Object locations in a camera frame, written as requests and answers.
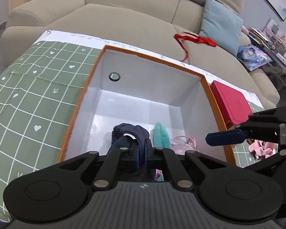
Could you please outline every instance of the round hole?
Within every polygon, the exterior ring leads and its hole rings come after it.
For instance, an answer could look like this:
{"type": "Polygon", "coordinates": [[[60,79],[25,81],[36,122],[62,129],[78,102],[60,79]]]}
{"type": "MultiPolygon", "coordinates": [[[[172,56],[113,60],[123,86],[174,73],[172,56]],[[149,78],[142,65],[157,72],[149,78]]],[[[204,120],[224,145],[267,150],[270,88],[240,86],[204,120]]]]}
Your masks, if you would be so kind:
{"type": "Polygon", "coordinates": [[[120,75],[118,73],[113,72],[109,75],[109,79],[112,82],[116,82],[116,81],[120,80],[120,75]]]}

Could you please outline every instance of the cardboard box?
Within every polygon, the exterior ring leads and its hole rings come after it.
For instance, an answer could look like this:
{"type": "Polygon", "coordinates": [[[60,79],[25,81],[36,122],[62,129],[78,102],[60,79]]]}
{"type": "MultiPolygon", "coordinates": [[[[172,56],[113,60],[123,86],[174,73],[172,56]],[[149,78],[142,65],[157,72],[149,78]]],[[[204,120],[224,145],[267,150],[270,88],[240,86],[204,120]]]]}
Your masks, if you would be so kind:
{"type": "Polygon", "coordinates": [[[157,122],[169,136],[195,137],[200,152],[235,164],[231,146],[211,147],[205,137],[226,130],[205,77],[142,53],[105,46],[75,107],[59,161],[88,151],[105,155],[113,127],[140,125],[151,133],[157,122]],[[111,73],[120,79],[111,81],[111,73]]]}

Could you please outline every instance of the white paper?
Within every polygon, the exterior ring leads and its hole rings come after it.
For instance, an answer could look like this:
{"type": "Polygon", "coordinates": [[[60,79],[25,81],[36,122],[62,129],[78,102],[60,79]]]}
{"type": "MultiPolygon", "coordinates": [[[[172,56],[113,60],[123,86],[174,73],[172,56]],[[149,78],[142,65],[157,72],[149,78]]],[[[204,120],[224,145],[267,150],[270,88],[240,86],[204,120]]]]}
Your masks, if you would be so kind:
{"type": "Polygon", "coordinates": [[[67,33],[67,32],[61,32],[61,31],[54,31],[54,30],[45,31],[35,43],[39,41],[58,41],[58,42],[77,44],[77,45],[82,45],[82,46],[92,47],[92,48],[97,48],[97,49],[103,49],[105,45],[111,45],[111,46],[131,50],[134,52],[143,53],[143,54],[146,54],[146,55],[158,58],[158,59],[163,59],[165,61],[183,66],[190,70],[196,71],[200,74],[203,74],[206,77],[206,80],[208,81],[209,84],[211,84],[213,81],[218,81],[220,83],[223,83],[233,89],[240,91],[244,95],[247,101],[250,101],[257,106],[264,108],[260,100],[256,96],[256,94],[252,92],[249,92],[231,83],[228,83],[227,81],[209,73],[208,71],[200,69],[196,66],[189,65],[181,61],[171,59],[169,57],[166,57],[158,53],[154,53],[154,52],[151,52],[151,51],[139,48],[139,47],[135,47],[132,45],[124,44],[124,43],[113,41],[113,40],[105,40],[99,37],[88,36],[88,35],[78,34],[78,33],[67,33]]]}

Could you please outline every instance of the logo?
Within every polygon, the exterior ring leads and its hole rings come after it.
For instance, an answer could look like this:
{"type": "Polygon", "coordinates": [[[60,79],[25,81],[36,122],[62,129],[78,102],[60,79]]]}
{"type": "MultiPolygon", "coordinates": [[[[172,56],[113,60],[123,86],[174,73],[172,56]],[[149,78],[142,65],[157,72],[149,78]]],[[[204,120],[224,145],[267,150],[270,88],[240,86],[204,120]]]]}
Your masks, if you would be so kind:
{"type": "Polygon", "coordinates": [[[144,184],[141,184],[140,187],[143,188],[143,189],[145,189],[145,188],[148,187],[148,185],[144,183],[144,184]]]}

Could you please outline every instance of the red gift box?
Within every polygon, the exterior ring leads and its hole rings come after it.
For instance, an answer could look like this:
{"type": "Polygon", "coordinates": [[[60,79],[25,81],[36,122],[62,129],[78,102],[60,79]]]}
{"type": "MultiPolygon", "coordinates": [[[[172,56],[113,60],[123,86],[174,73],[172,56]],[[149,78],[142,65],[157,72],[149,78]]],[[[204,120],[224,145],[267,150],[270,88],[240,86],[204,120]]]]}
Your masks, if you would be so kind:
{"type": "Polygon", "coordinates": [[[227,129],[248,120],[252,110],[241,92],[217,81],[213,81],[210,88],[227,129]]]}

